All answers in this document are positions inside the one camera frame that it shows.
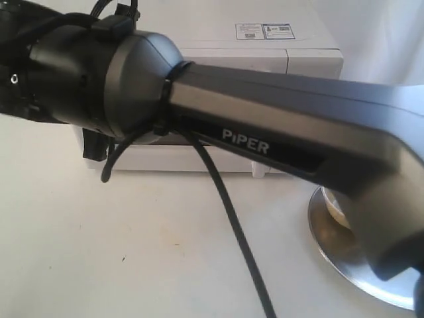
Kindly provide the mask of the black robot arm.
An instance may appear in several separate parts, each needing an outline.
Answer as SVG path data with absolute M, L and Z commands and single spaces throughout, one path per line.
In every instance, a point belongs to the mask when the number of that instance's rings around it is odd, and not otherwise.
M 381 280 L 423 271 L 423 87 L 207 66 L 135 28 L 138 3 L 101 18 L 1 2 L 1 113 L 81 127 L 108 182 L 132 144 L 182 135 L 221 196 L 265 315 L 275 311 L 205 143 L 329 188 Z

